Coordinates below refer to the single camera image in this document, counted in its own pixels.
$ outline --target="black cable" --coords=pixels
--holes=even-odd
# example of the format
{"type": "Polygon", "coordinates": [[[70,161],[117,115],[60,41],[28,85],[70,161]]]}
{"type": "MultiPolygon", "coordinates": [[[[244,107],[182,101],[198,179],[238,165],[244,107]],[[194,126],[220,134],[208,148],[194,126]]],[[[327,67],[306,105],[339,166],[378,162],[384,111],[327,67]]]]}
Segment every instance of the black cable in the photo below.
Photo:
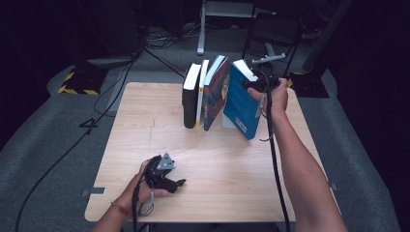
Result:
{"type": "Polygon", "coordinates": [[[172,36],[163,36],[162,32],[151,32],[148,36],[149,40],[147,41],[146,47],[152,48],[152,49],[162,49],[162,48],[170,48],[174,44],[178,42],[185,42],[190,40],[192,37],[197,37],[198,35],[193,35],[189,36],[189,34],[194,31],[200,24],[194,26],[190,30],[187,30],[187,32],[184,33],[184,36],[182,38],[176,38],[172,36]],[[162,41],[160,45],[155,45],[152,42],[153,41],[162,41]]]}
{"type": "Polygon", "coordinates": [[[156,58],[157,60],[159,60],[161,63],[165,64],[167,67],[169,67],[171,70],[173,70],[175,73],[179,74],[181,77],[185,78],[182,74],[180,74],[178,71],[174,70],[174,68],[172,68],[171,66],[169,66],[168,64],[166,64],[165,62],[163,62],[163,60],[158,57],[157,55],[153,54],[151,51],[149,51],[147,48],[144,48],[144,50],[146,52],[148,52],[148,54],[152,55],[154,58],[156,58]]]}
{"type": "Polygon", "coordinates": [[[111,86],[109,86],[109,88],[108,88],[107,90],[105,90],[102,94],[100,94],[100,96],[97,98],[96,102],[94,102],[94,111],[96,111],[96,112],[99,113],[100,115],[103,115],[103,116],[105,116],[105,117],[111,117],[111,118],[114,118],[114,117],[115,117],[115,115],[107,115],[107,114],[104,114],[103,112],[100,112],[100,111],[97,109],[97,103],[98,103],[98,101],[100,100],[100,98],[101,98],[103,95],[105,95],[106,93],[108,93],[108,91],[109,91],[110,89],[112,89],[118,82],[120,82],[120,80],[123,78],[123,72],[124,72],[124,70],[125,70],[126,68],[127,68],[127,66],[125,66],[125,67],[123,68],[123,70],[121,71],[120,78],[118,78],[118,80],[115,81],[111,86]]]}
{"type": "Polygon", "coordinates": [[[141,228],[138,229],[137,232],[141,232],[145,227],[147,227],[148,223],[144,223],[141,228]]]}
{"type": "MultiPolygon", "coordinates": [[[[129,73],[129,71],[130,71],[130,68],[131,68],[131,66],[133,65],[134,62],[135,62],[135,60],[133,60],[132,63],[129,65],[129,67],[128,67],[128,69],[127,69],[127,72],[126,72],[126,75],[125,75],[125,77],[124,77],[123,83],[122,83],[122,85],[121,85],[120,90],[124,87],[125,81],[126,81],[126,79],[127,79],[127,75],[128,75],[128,73],[129,73]]],[[[105,112],[103,113],[103,115],[106,114],[106,112],[108,112],[108,110],[111,108],[111,106],[112,106],[112,105],[115,103],[115,101],[118,99],[118,97],[119,97],[119,95],[120,95],[120,92],[121,92],[121,91],[119,91],[119,92],[117,93],[117,96],[115,97],[114,101],[113,101],[113,102],[109,105],[109,107],[105,110],[105,112]]],[[[42,177],[36,182],[36,184],[30,189],[30,191],[28,192],[28,194],[27,194],[26,197],[24,198],[24,201],[23,201],[23,203],[21,204],[21,207],[20,207],[20,209],[19,209],[19,211],[18,211],[17,219],[16,219],[16,221],[15,221],[15,232],[18,232],[18,226],[19,226],[19,223],[20,223],[20,219],[21,219],[21,215],[22,215],[22,212],[23,212],[23,210],[24,210],[24,207],[25,207],[25,205],[27,204],[27,201],[28,201],[28,199],[30,198],[31,194],[33,194],[34,190],[37,188],[37,186],[43,181],[43,179],[48,175],[48,173],[49,173],[66,155],[68,155],[69,152],[70,152],[72,149],[74,149],[75,146],[78,145],[78,143],[79,143],[87,134],[90,133],[91,129],[102,119],[103,115],[101,115],[101,116],[90,126],[90,128],[89,128],[85,133],[83,133],[83,134],[76,140],[76,142],[63,154],[63,156],[61,156],[56,162],[54,162],[54,163],[46,170],[46,172],[43,174],[43,176],[42,176],[42,177]]]]}
{"type": "Polygon", "coordinates": [[[139,176],[139,180],[136,183],[135,188],[133,189],[133,193],[132,193],[132,227],[133,227],[134,232],[136,232],[136,223],[137,223],[137,220],[136,220],[136,215],[137,215],[136,203],[138,203],[138,201],[139,201],[139,198],[138,198],[139,187],[140,187],[142,181],[145,180],[145,179],[142,180],[142,178],[144,177],[145,172],[147,171],[147,168],[151,165],[152,162],[153,162],[153,159],[150,159],[148,161],[147,165],[145,166],[144,170],[142,171],[141,175],[139,176]]]}
{"type": "Polygon", "coordinates": [[[85,16],[85,18],[87,19],[88,24],[90,25],[90,27],[93,29],[94,34],[96,35],[97,39],[105,46],[105,48],[109,51],[111,51],[114,54],[117,55],[122,55],[122,56],[127,56],[129,57],[128,60],[126,61],[117,61],[117,62],[110,62],[110,63],[105,63],[105,64],[92,64],[93,66],[99,68],[99,69],[113,69],[113,68],[117,68],[117,67],[121,67],[127,64],[130,64],[132,61],[134,61],[135,59],[137,59],[137,57],[139,56],[139,54],[142,52],[142,47],[141,45],[138,47],[138,49],[134,52],[131,53],[122,53],[117,51],[116,49],[111,48],[104,40],[103,38],[100,36],[100,34],[97,32],[96,27],[93,25],[90,17],[87,15],[87,13],[85,12],[84,8],[81,6],[81,4],[78,2],[78,0],[75,0],[76,4],[78,5],[78,7],[80,8],[82,14],[85,16]]]}
{"type": "Polygon", "coordinates": [[[279,178],[279,173],[278,173],[278,160],[277,160],[277,154],[275,150],[275,140],[274,140],[274,130],[273,130],[273,122],[272,122],[272,114],[271,114],[271,109],[272,109],[272,90],[274,89],[273,87],[273,81],[270,82],[269,78],[266,76],[266,74],[262,71],[258,71],[262,76],[264,77],[268,83],[267,88],[265,89],[265,93],[267,95],[267,102],[268,105],[266,106],[266,120],[268,122],[268,134],[269,134],[269,142],[271,145],[271,153],[272,153],[272,163],[274,166],[274,173],[275,173],[275,180],[277,182],[277,189],[278,189],[278,195],[279,195],[279,200],[280,200],[280,206],[283,211],[283,216],[286,224],[286,231],[290,232],[290,222],[289,222],[289,216],[287,214],[286,210],[286,205],[284,202],[283,198],[283,192],[281,189],[281,184],[280,184],[280,178],[279,178]]]}
{"type": "Polygon", "coordinates": [[[172,67],[174,67],[174,68],[176,68],[177,70],[179,70],[180,72],[185,72],[185,70],[183,70],[183,69],[181,69],[180,67],[178,67],[177,65],[175,65],[175,64],[172,64],[171,62],[169,62],[169,61],[167,61],[166,59],[164,59],[164,58],[162,58],[162,57],[160,57],[160,56],[158,56],[158,55],[155,55],[155,54],[153,54],[152,52],[150,52],[150,51],[148,51],[147,50],[147,47],[148,48],[152,48],[152,47],[150,47],[149,45],[145,45],[145,50],[150,54],[150,55],[152,55],[153,57],[155,57],[156,59],[158,59],[158,60],[160,60],[163,64],[165,64],[165,65],[167,65],[170,69],[172,69],[171,68],[171,66],[172,67]]]}

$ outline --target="person's right hand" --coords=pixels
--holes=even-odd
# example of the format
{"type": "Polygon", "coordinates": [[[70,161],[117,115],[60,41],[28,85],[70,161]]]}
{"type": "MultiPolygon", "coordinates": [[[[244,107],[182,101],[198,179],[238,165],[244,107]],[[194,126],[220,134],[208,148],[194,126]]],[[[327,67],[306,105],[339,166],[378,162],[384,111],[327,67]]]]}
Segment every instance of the person's right hand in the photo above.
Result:
{"type": "MultiPolygon", "coordinates": [[[[280,85],[271,92],[272,96],[272,116],[278,112],[284,112],[287,107],[287,80],[285,78],[279,79],[280,85]]],[[[262,100],[263,93],[257,92],[253,88],[248,88],[248,93],[257,101],[262,100]]],[[[263,110],[266,113],[267,98],[265,96],[264,108],[263,110]]]]}

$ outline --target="table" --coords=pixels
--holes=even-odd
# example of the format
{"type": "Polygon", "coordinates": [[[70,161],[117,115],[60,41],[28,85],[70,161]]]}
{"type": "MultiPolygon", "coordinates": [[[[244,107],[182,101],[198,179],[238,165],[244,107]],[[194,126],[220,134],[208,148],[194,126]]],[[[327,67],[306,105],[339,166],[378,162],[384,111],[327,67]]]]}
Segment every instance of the table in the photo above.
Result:
{"type": "MultiPolygon", "coordinates": [[[[291,89],[288,92],[289,120],[322,165],[296,95],[291,89]]],[[[139,221],[284,221],[270,144],[259,140],[268,136],[266,120],[261,118],[253,140],[246,140],[237,129],[223,128],[221,113],[208,131],[186,129],[181,95],[181,84],[127,85],[94,184],[104,187],[105,194],[90,196],[85,218],[99,220],[140,164],[167,152],[176,168],[166,177],[187,181],[174,194],[158,197],[154,212],[139,221]]],[[[281,175],[280,159],[278,166],[281,175]]],[[[281,182],[289,218],[294,221],[281,182]]]]}

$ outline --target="book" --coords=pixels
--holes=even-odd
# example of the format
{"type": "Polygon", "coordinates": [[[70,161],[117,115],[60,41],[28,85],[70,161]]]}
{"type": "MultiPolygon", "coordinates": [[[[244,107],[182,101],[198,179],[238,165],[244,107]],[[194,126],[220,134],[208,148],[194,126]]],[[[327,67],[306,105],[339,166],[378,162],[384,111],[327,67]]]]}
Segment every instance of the book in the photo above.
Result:
{"type": "Polygon", "coordinates": [[[262,109],[242,86],[242,81],[254,81],[257,77],[249,69],[244,60],[231,64],[229,73],[228,93],[223,114],[239,131],[250,140],[255,137],[262,109]]]}
{"type": "Polygon", "coordinates": [[[195,126],[200,70],[201,65],[190,64],[190,69],[183,84],[182,106],[184,107],[184,126],[188,129],[195,126]]]}
{"type": "Polygon", "coordinates": [[[204,130],[207,131],[225,103],[228,67],[227,57],[217,56],[204,80],[203,110],[204,130]]]}
{"type": "Polygon", "coordinates": [[[202,100],[204,96],[204,80],[208,72],[209,60],[202,61],[201,73],[199,75],[198,103],[196,105],[196,122],[195,125],[200,127],[202,118],[202,100]]]}

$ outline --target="cable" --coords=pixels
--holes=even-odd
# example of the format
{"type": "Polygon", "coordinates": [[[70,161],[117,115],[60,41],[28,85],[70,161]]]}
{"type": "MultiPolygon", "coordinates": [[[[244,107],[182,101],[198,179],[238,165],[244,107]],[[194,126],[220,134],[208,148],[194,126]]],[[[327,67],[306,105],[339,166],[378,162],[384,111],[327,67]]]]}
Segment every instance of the cable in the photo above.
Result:
{"type": "Polygon", "coordinates": [[[290,232],[289,216],[287,214],[286,205],[285,205],[284,198],[283,198],[283,192],[282,192],[281,184],[280,184],[279,173],[278,173],[278,161],[277,161],[277,154],[275,150],[274,130],[273,130],[273,122],[272,122],[272,116],[271,116],[272,115],[271,114],[272,90],[273,90],[274,83],[269,81],[269,78],[266,76],[264,72],[262,71],[258,71],[258,72],[262,75],[261,77],[266,79],[266,82],[268,83],[267,88],[265,89],[265,93],[268,97],[268,105],[266,106],[266,115],[267,115],[266,120],[268,122],[268,134],[269,134],[269,142],[271,145],[272,163],[274,166],[275,180],[277,182],[280,206],[282,208],[283,216],[284,216],[284,220],[286,224],[286,231],[290,232]]]}
{"type": "Polygon", "coordinates": [[[79,3],[78,0],[75,0],[76,4],[78,5],[78,7],[80,8],[82,14],[85,16],[85,18],[87,19],[88,24],[91,26],[91,28],[94,31],[94,34],[96,35],[97,39],[105,46],[105,48],[109,51],[111,51],[114,54],[117,55],[122,55],[122,56],[127,56],[129,57],[128,60],[126,61],[119,61],[119,62],[111,62],[111,63],[105,63],[105,64],[92,64],[93,66],[100,68],[100,69],[113,69],[113,68],[117,68],[117,67],[121,67],[124,65],[127,65],[129,63],[131,63],[132,61],[134,61],[139,54],[142,52],[142,46],[140,45],[136,51],[131,52],[131,53],[122,53],[117,51],[116,49],[111,48],[104,40],[103,38],[100,36],[100,34],[97,32],[96,27],[93,25],[93,22],[91,21],[90,17],[87,15],[87,13],[85,12],[84,8],[81,6],[81,4],[79,3]]]}
{"type": "Polygon", "coordinates": [[[199,26],[201,25],[201,23],[196,24],[195,26],[193,26],[191,29],[187,30],[187,32],[184,33],[184,36],[182,38],[185,39],[180,39],[180,38],[176,38],[176,37],[172,37],[172,36],[167,36],[164,37],[162,35],[162,32],[151,32],[151,36],[148,36],[149,40],[147,40],[147,44],[146,47],[152,48],[152,49],[162,49],[162,48],[169,48],[171,46],[173,46],[174,44],[176,44],[177,42],[185,42],[193,37],[198,37],[199,34],[197,35],[191,35],[190,33],[193,32],[195,29],[197,29],[199,26]],[[151,42],[157,42],[157,41],[162,41],[162,44],[160,45],[154,45],[151,42]]]}
{"type": "Polygon", "coordinates": [[[148,223],[144,223],[144,224],[141,226],[141,228],[139,228],[139,230],[138,230],[137,232],[141,232],[145,227],[147,227],[147,225],[148,225],[148,223]]]}
{"type": "MultiPolygon", "coordinates": [[[[126,79],[127,79],[127,76],[128,76],[128,73],[129,73],[129,71],[130,71],[130,68],[131,68],[131,66],[133,65],[134,62],[135,62],[135,60],[133,60],[132,63],[128,66],[128,69],[127,69],[127,72],[126,72],[126,75],[125,75],[125,77],[124,77],[124,80],[123,80],[123,83],[122,83],[122,85],[121,85],[120,90],[123,89],[124,84],[125,84],[126,79]]],[[[20,207],[20,209],[19,209],[19,211],[18,211],[17,219],[16,219],[16,221],[15,221],[15,232],[18,232],[18,226],[19,226],[19,223],[20,223],[20,219],[21,219],[22,212],[23,212],[24,207],[25,207],[25,205],[27,204],[27,202],[28,202],[28,200],[29,200],[31,194],[33,194],[34,190],[35,190],[35,189],[37,188],[37,186],[43,181],[43,179],[48,175],[48,173],[49,173],[66,155],[68,155],[68,154],[70,153],[70,151],[71,151],[72,149],[74,149],[75,146],[78,145],[78,143],[79,143],[79,142],[91,131],[91,129],[102,119],[103,115],[106,114],[106,112],[108,112],[108,110],[112,107],[112,105],[113,105],[113,104],[115,103],[115,101],[118,99],[118,97],[119,97],[119,95],[120,95],[120,92],[121,92],[121,91],[119,91],[119,92],[117,93],[117,96],[115,97],[114,101],[109,105],[109,107],[105,110],[105,112],[90,126],[90,128],[89,128],[85,133],[83,133],[83,134],[76,140],[76,142],[63,154],[63,156],[61,156],[56,162],[54,162],[54,163],[46,170],[46,172],[43,174],[43,176],[42,176],[42,177],[36,182],[36,184],[30,189],[30,191],[28,192],[28,194],[27,194],[26,197],[24,198],[24,201],[23,201],[23,203],[21,204],[21,207],[20,207]]]]}
{"type": "Polygon", "coordinates": [[[180,74],[178,71],[176,71],[174,68],[172,68],[171,66],[169,66],[168,64],[166,64],[165,62],[163,62],[162,58],[159,56],[154,55],[151,51],[149,51],[147,48],[144,48],[144,50],[146,52],[148,52],[148,54],[152,55],[154,58],[156,58],[157,60],[159,60],[161,63],[165,64],[167,67],[169,67],[171,70],[173,70],[175,73],[179,74],[181,77],[185,78],[182,74],[180,74]]]}
{"type": "Polygon", "coordinates": [[[151,165],[151,163],[153,162],[153,159],[150,159],[147,163],[147,165],[145,166],[144,170],[142,171],[141,175],[139,176],[139,180],[135,185],[135,188],[133,189],[133,193],[132,193],[132,226],[133,226],[133,231],[136,232],[136,203],[138,203],[139,198],[138,198],[138,194],[139,194],[139,187],[141,185],[141,183],[145,180],[142,179],[145,175],[145,172],[147,171],[147,168],[151,165]]]}
{"type": "Polygon", "coordinates": [[[147,217],[151,215],[151,213],[153,213],[154,211],[154,205],[155,205],[154,183],[151,181],[151,206],[144,213],[141,213],[142,207],[144,206],[144,202],[142,202],[141,205],[139,206],[138,215],[143,216],[143,217],[147,217]]]}
{"type": "Polygon", "coordinates": [[[96,102],[94,102],[94,111],[96,111],[97,113],[99,113],[99,114],[101,114],[101,115],[103,115],[103,116],[105,116],[105,117],[111,117],[111,118],[114,118],[114,117],[115,117],[115,115],[107,115],[107,114],[103,114],[103,112],[100,112],[100,111],[97,109],[97,103],[98,103],[98,101],[100,100],[100,98],[101,98],[103,95],[105,95],[106,93],[108,93],[108,91],[109,91],[110,89],[112,89],[118,82],[120,82],[120,80],[123,78],[123,72],[124,72],[124,70],[125,70],[126,68],[127,68],[127,66],[125,66],[125,67],[123,68],[123,70],[121,71],[120,78],[118,78],[118,80],[115,81],[111,86],[109,86],[109,88],[108,88],[107,90],[105,90],[102,94],[100,94],[100,96],[97,98],[96,102]]]}

